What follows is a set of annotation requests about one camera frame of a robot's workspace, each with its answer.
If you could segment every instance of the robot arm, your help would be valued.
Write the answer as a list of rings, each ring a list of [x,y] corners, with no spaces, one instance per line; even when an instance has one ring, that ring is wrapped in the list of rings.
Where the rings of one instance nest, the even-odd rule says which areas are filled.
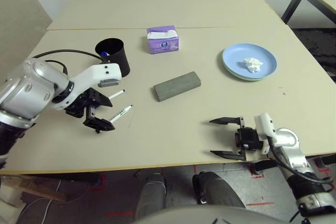
[[[295,196],[300,214],[306,217],[305,223],[333,223],[336,218],[336,202],[322,185],[332,181],[317,178],[300,149],[298,136],[293,131],[286,128],[276,130],[267,113],[255,117],[255,130],[245,127],[242,116],[219,118],[210,122],[240,125],[236,133],[237,147],[240,147],[238,153],[211,152],[224,158],[244,161],[246,151],[261,150],[264,155],[270,152]]]
[[[115,63],[93,65],[70,79],[43,60],[31,58],[24,61],[7,76],[0,88],[0,168],[16,140],[34,125],[49,105],[78,118],[87,109],[90,113],[84,122],[86,126],[114,130],[109,121],[92,116],[96,106],[112,104],[91,86],[118,85],[120,80],[119,65]]]

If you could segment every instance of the crumpled tissue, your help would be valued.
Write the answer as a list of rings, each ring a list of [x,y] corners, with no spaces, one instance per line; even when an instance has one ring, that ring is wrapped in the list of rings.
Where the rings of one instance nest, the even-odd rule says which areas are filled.
[[[244,62],[246,64],[248,71],[250,71],[251,73],[259,72],[260,66],[264,64],[256,58],[246,58],[244,59]]]

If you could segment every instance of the light blue plate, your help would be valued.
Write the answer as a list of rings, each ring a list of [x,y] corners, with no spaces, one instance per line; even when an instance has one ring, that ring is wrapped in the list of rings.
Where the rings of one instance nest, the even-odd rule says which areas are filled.
[[[264,64],[260,66],[260,71],[251,73],[246,68],[244,59],[256,58]],[[244,80],[261,80],[277,69],[277,60],[271,52],[261,46],[248,43],[239,43],[229,46],[223,51],[223,63],[235,76]]]

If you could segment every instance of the rectangular block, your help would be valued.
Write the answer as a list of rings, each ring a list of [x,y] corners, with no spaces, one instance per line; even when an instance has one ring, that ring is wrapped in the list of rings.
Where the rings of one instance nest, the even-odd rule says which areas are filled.
[[[201,85],[201,80],[195,72],[190,72],[169,81],[154,86],[159,101],[164,101]]]

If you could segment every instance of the tissue box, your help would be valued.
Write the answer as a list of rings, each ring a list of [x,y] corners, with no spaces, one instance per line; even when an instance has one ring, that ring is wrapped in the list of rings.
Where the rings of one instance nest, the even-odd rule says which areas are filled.
[[[147,28],[147,39],[152,54],[178,50],[179,37],[174,26]]]

